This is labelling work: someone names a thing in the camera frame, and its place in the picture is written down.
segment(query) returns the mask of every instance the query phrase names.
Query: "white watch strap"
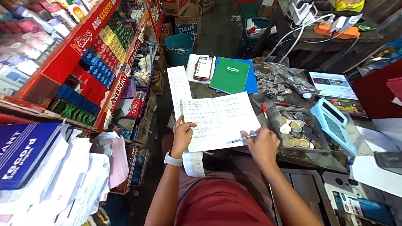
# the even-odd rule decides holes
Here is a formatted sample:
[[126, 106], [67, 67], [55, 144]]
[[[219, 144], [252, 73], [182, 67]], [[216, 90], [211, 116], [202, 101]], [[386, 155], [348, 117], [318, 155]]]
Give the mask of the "white watch strap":
[[165, 161], [164, 161], [165, 164], [167, 163], [167, 164], [177, 166], [177, 167], [180, 167], [180, 166], [183, 165], [183, 159], [182, 158], [180, 158], [180, 159], [173, 158], [169, 154], [170, 154], [170, 151], [168, 151], [168, 153], [166, 153], [166, 155], [165, 155]]

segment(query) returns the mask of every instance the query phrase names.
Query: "calculator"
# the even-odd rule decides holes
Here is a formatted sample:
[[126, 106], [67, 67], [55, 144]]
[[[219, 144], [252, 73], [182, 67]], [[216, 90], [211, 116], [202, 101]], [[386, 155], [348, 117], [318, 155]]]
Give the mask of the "calculator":
[[320, 122], [322, 130], [346, 149], [348, 156], [357, 155], [357, 150], [345, 129], [348, 120], [340, 110], [321, 98], [310, 111]]

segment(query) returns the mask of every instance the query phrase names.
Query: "blue folder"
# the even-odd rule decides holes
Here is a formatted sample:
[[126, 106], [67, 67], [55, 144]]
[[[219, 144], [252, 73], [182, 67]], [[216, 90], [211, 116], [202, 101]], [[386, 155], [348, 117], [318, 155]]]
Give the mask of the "blue folder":
[[[216, 67], [218, 67], [218, 63], [219, 63], [220, 59], [221, 59], [220, 57], [218, 57], [216, 59], [215, 70], [216, 70]], [[250, 64], [250, 69], [248, 70], [246, 86], [244, 87], [244, 91], [247, 91], [247, 94], [258, 94], [257, 81], [255, 80], [254, 67], [252, 66], [252, 60], [240, 60], [240, 59], [232, 59], [232, 60]]]

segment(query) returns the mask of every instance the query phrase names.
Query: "smartphone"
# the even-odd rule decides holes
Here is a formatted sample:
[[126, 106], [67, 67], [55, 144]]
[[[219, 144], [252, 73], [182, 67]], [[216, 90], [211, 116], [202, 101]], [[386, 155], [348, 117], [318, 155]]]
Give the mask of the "smartphone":
[[194, 79], [209, 80], [211, 78], [212, 61], [213, 58], [211, 57], [199, 57], [195, 65]]

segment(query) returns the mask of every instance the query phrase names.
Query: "blue calculator cover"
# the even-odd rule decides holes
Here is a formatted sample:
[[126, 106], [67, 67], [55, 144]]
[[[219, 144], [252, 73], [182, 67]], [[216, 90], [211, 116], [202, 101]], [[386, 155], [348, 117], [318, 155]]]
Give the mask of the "blue calculator cover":
[[322, 130], [347, 150], [348, 153], [345, 154], [357, 155], [357, 150], [345, 129], [348, 119], [340, 110], [328, 100], [321, 98], [310, 111], [320, 122]]
[[0, 126], [0, 190], [25, 186], [60, 133], [60, 124]]

